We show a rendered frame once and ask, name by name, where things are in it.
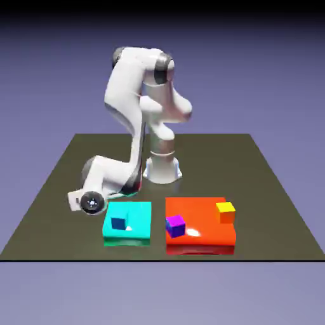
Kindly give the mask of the small blue cube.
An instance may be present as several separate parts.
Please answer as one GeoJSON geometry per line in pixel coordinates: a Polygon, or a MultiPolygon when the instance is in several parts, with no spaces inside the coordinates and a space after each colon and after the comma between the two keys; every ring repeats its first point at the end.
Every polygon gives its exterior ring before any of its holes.
{"type": "Polygon", "coordinates": [[[126,230],[128,226],[129,212],[127,209],[119,209],[110,212],[112,229],[126,230]]]}

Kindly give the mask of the small yellow cube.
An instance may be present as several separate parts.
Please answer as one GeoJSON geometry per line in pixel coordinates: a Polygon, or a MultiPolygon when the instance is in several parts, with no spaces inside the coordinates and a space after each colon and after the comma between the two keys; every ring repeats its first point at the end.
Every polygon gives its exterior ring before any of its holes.
{"type": "Polygon", "coordinates": [[[216,219],[221,224],[233,224],[235,220],[235,207],[231,202],[216,203],[216,219]]]}

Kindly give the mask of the large orange box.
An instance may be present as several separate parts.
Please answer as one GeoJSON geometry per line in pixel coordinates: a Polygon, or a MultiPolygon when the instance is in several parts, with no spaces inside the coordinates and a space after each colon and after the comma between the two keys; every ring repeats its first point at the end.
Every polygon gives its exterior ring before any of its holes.
{"type": "Polygon", "coordinates": [[[224,197],[168,197],[166,218],[181,215],[185,235],[171,238],[166,231],[166,252],[169,255],[233,255],[236,232],[233,224],[216,219],[216,203],[224,197]]]}

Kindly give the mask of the small purple cube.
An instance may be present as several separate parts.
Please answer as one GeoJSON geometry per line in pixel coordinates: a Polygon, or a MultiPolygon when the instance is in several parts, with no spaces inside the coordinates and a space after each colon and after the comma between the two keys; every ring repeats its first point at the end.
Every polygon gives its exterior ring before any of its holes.
{"type": "Polygon", "coordinates": [[[173,215],[166,218],[166,231],[171,238],[185,235],[186,224],[181,215],[173,215]]]}

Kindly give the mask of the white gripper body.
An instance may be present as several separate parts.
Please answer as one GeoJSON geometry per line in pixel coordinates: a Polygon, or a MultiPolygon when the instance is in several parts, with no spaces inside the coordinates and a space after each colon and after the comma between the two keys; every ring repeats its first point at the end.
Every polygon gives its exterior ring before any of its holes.
{"type": "Polygon", "coordinates": [[[83,189],[78,189],[67,193],[67,198],[71,211],[82,211],[81,198],[84,195],[83,189]]]}

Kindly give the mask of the large cyan box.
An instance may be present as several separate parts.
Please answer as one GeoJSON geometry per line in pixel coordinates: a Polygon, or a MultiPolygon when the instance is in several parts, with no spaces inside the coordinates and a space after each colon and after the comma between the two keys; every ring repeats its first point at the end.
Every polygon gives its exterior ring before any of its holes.
{"type": "Polygon", "coordinates": [[[104,246],[149,246],[151,212],[151,202],[109,202],[102,227],[104,246]],[[127,209],[129,212],[126,230],[116,230],[111,227],[110,212],[119,209],[127,209]]]}

